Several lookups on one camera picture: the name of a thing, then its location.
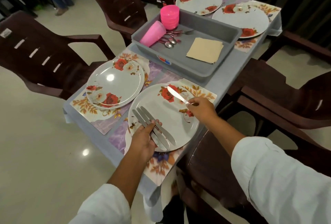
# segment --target label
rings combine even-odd
[[[0,34],[1,37],[6,38],[8,37],[10,34],[12,33],[12,31],[10,29],[5,29],[4,31],[2,31],[2,33]]]
[[[164,59],[163,57],[160,57],[160,56],[158,56],[158,58],[159,58],[162,62],[164,62],[164,63],[166,63],[166,64],[168,64],[168,65],[171,65],[171,62],[168,61],[167,59]]]

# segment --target shoe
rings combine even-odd
[[[58,8],[57,9],[57,12],[55,13],[55,15],[58,17],[58,16],[63,15],[67,11],[68,11],[68,8]]]

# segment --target dining table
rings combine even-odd
[[[241,2],[241,0],[226,0],[225,2],[223,2],[223,5],[239,2]],[[227,90],[230,88],[231,84],[245,67],[254,52],[262,44],[265,37],[268,34],[277,36],[281,33],[281,31],[281,17],[280,12],[278,12],[275,17],[270,21],[267,30],[259,36],[259,40],[256,40],[254,43],[250,44],[250,48],[248,51],[243,51],[234,47],[227,55],[223,63],[216,69],[216,71],[213,73],[209,80],[202,83],[197,83],[196,80],[192,80],[192,82],[195,82],[204,87],[205,89],[216,94],[217,97],[213,101],[213,104],[215,107],[217,107],[222,98],[225,96]],[[131,43],[126,48],[126,50],[130,50],[135,54],[150,59],[149,56],[141,52],[134,43]],[[153,79],[149,86],[156,84],[158,80],[160,80],[168,70],[174,71],[171,69],[170,65],[167,65],[162,61],[154,61],[156,61],[156,64],[160,66],[161,71]],[[180,75],[188,80],[191,79],[189,76],[181,75],[181,73],[178,73],[176,71],[174,72],[177,75]],[[109,142],[109,138],[116,132],[116,129],[121,126],[124,119],[128,115],[128,110],[122,115],[121,119],[119,119],[116,124],[113,125],[110,131],[108,131],[106,134],[102,134],[71,105],[71,102],[77,97],[78,94],[85,90],[85,88],[86,86],[81,87],[75,94],[73,94],[67,101],[65,101],[63,106],[64,115],[67,118],[70,118],[72,122],[76,123],[81,128],[81,130],[90,138],[91,142],[113,163],[115,167],[117,167],[121,159],[123,158],[123,153],[119,151],[118,148],[116,148],[111,142]],[[206,131],[207,129],[203,125],[199,125],[195,135],[188,143],[188,146],[185,148],[185,150],[181,153],[181,156],[184,155],[187,150],[189,150],[191,144],[196,141],[199,141],[201,137],[206,133]],[[147,215],[150,217],[151,221],[161,221],[163,217],[163,208],[161,205],[161,185],[157,185],[148,176],[143,174],[138,186],[138,191],[143,195],[144,209]]]

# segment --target knife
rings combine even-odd
[[[143,118],[139,115],[139,113],[133,109],[132,110],[133,114],[136,116],[138,121],[143,125],[143,127],[147,127],[146,122],[143,120]],[[155,135],[154,132],[151,132],[151,138],[155,142],[155,144],[162,150],[162,151],[167,151],[167,149],[160,143],[158,137]]]
[[[137,112],[140,114],[140,116],[143,118],[145,122],[150,121],[149,118],[145,115],[145,113],[138,107],[137,107]],[[159,138],[160,142],[164,145],[164,147],[167,148],[167,150],[170,149],[169,142],[166,140],[165,137],[163,137],[163,135],[158,130],[156,130],[155,127],[153,128],[153,132]]]
[[[155,120],[155,118],[145,109],[145,107],[141,106],[140,109],[149,117],[150,120]],[[155,120],[156,126],[162,131],[163,135],[170,141],[171,144],[176,145],[176,140],[173,138],[173,136],[164,129],[156,120]]]
[[[170,94],[176,98],[178,98],[179,100],[183,101],[185,104],[190,104],[185,98],[183,98],[178,92],[176,92],[173,88],[171,88],[170,86],[167,87],[168,91],[170,92]],[[193,103],[191,105],[194,106],[198,106],[198,103]]]

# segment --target person's left hand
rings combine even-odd
[[[156,121],[162,126],[162,123],[158,119]],[[129,148],[132,152],[140,154],[141,158],[146,161],[146,163],[152,158],[155,148],[157,147],[150,136],[154,127],[154,120],[152,120],[146,128],[141,125],[133,134]]]

